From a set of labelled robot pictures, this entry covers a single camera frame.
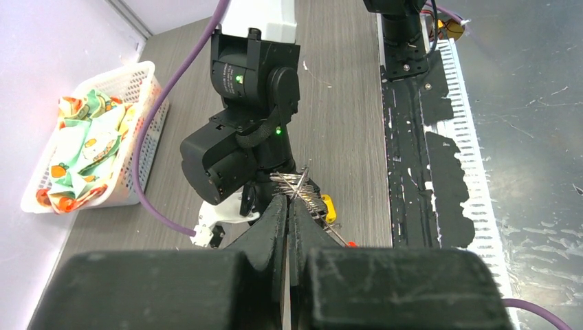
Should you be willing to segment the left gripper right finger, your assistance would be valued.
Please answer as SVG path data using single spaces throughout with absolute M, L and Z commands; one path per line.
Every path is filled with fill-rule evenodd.
M 492 273 L 458 249 L 342 247 L 289 203 L 293 329 L 512 329 Z

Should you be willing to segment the key with yellow tag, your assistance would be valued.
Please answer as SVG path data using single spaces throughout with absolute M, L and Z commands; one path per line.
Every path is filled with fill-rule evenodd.
M 337 219 L 336 208 L 333 204 L 332 198 L 329 195 L 322 195 L 322 200 L 326 208 L 324 220 L 327 224 L 332 224 Z

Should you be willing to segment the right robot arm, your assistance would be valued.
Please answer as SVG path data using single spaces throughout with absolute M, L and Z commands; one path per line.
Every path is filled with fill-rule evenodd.
M 242 187 L 268 204 L 273 173 L 294 173 L 287 125 L 298 112 L 293 1 L 222 1 L 210 24 L 210 81 L 223 109 L 180 146 L 188 183 L 216 206 Z

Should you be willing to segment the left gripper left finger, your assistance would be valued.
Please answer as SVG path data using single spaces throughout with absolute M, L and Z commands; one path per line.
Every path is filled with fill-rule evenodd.
M 287 200 L 220 250 L 77 254 L 48 285 L 31 329 L 281 329 Z

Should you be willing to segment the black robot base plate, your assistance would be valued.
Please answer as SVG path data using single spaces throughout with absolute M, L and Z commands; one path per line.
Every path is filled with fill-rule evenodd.
M 454 117 L 443 59 L 427 72 L 391 81 L 381 69 L 386 165 L 395 248 L 468 248 L 476 231 L 456 142 L 432 131 Z

